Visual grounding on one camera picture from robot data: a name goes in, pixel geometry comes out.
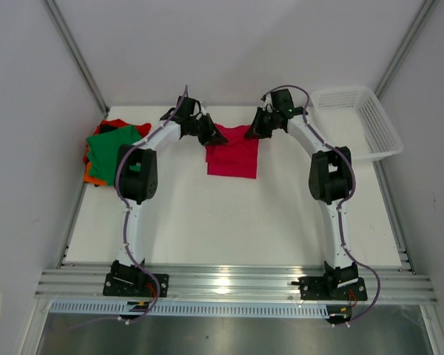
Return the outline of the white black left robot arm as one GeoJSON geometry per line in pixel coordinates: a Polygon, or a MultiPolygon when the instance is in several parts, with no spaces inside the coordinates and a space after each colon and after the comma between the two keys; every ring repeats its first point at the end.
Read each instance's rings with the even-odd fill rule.
{"type": "Polygon", "coordinates": [[[147,280],[155,280],[145,268],[141,232],[145,208],[158,188],[158,155],[185,136],[198,139],[201,146],[220,146],[229,141],[197,99],[182,95],[148,136],[118,149],[115,191],[125,207],[122,247],[111,273],[128,295],[139,295],[147,280]]]}

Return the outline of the crimson t shirt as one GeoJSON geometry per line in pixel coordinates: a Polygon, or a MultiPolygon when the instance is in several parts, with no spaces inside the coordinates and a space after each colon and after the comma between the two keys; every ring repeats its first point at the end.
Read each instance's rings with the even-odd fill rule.
{"type": "Polygon", "coordinates": [[[229,142],[206,148],[206,173],[222,177],[256,179],[259,140],[245,138],[250,125],[227,128],[217,124],[216,127],[229,142]]]}

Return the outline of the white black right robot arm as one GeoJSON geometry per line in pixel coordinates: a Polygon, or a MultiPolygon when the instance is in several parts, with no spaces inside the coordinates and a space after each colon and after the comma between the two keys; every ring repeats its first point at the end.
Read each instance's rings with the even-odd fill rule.
{"type": "Polygon", "coordinates": [[[309,192],[320,205],[326,233],[323,290],[337,299],[359,280],[357,264],[350,255],[343,208],[356,188],[351,153],[347,147],[329,143],[307,118],[307,106],[295,106],[291,88],[291,85],[284,85],[263,95],[263,105],[257,108],[245,138],[271,138],[276,129],[282,129],[310,156],[309,192]]]}

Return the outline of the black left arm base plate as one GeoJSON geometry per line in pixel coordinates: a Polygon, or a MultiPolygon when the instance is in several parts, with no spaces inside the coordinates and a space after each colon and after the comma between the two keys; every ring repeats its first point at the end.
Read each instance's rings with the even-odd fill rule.
{"type": "Polygon", "coordinates": [[[102,294],[106,297],[155,297],[156,282],[147,274],[134,280],[108,274],[102,294]]]}

